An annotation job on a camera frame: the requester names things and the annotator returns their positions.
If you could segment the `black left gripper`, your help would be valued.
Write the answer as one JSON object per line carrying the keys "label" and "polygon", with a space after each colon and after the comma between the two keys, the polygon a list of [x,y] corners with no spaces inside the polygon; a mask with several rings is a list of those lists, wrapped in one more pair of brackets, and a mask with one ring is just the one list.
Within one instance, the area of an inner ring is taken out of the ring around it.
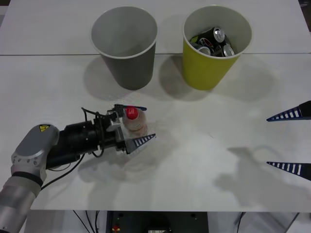
{"label": "black left gripper", "polygon": [[[124,112],[126,109],[135,108],[141,111],[146,111],[146,107],[115,104],[115,111]],[[114,147],[116,151],[126,152],[131,154],[138,148],[156,137],[156,134],[150,134],[138,138],[124,139],[121,129],[121,120],[117,113],[102,115],[98,113],[98,136],[99,146],[102,151],[107,148]]]}

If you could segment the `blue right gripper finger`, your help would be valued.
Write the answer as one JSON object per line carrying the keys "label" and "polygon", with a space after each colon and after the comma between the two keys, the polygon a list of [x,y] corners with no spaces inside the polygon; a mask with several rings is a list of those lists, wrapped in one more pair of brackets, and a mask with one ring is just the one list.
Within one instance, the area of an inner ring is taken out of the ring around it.
{"label": "blue right gripper finger", "polygon": [[266,162],[266,164],[286,171],[303,179],[311,181],[311,164],[310,163],[283,163],[283,162]]}
{"label": "blue right gripper finger", "polygon": [[268,122],[289,121],[289,120],[310,120],[311,119],[311,101],[307,101],[297,107],[288,109],[284,112],[267,118]]}

